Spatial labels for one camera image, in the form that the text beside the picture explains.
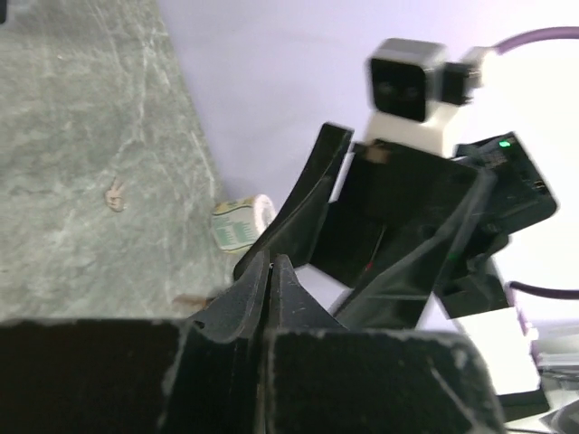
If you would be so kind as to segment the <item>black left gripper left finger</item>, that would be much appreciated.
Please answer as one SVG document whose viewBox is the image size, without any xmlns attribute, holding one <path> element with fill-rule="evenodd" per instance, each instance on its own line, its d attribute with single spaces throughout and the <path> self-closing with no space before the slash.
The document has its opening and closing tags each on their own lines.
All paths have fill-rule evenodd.
<svg viewBox="0 0 579 434">
<path fill-rule="evenodd" d="M 4 433 L 251 433 L 270 259 L 185 319 L 1 324 Z"/>
</svg>

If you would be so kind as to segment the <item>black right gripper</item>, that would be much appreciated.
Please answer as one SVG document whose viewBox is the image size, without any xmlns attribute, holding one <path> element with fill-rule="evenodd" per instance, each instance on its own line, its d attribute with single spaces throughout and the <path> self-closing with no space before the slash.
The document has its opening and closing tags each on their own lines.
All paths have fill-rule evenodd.
<svg viewBox="0 0 579 434">
<path fill-rule="evenodd" d="M 412 329 L 431 293 L 448 281 L 496 178 L 408 146 L 355 144 L 340 194 L 329 205 L 353 134 L 322 125 L 289 197 L 237 262 L 233 278 L 263 250 L 272 258 L 286 255 L 294 267 L 310 263 L 353 289 L 335 312 L 344 326 Z"/>
</svg>

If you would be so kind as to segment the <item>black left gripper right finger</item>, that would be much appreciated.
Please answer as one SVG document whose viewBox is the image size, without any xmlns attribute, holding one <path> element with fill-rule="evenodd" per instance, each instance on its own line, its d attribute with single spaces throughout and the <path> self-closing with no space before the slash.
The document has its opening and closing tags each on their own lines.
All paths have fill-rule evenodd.
<svg viewBox="0 0 579 434">
<path fill-rule="evenodd" d="M 501 433 L 473 343 L 446 332 L 345 329 L 299 283 L 271 274 L 264 380 L 269 433 Z"/>
</svg>

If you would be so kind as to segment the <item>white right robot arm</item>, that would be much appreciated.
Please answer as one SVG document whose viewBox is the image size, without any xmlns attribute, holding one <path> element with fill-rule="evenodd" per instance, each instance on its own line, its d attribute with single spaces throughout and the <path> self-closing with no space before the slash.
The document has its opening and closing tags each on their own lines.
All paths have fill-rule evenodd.
<svg viewBox="0 0 579 434">
<path fill-rule="evenodd" d="M 442 157 L 351 136 L 323 125 L 289 198 L 233 275 L 265 250 L 345 285 L 335 316 L 351 329 L 413 329 L 437 297 L 467 334 L 521 331 L 493 258 L 557 204 L 517 137 L 454 146 Z"/>
</svg>

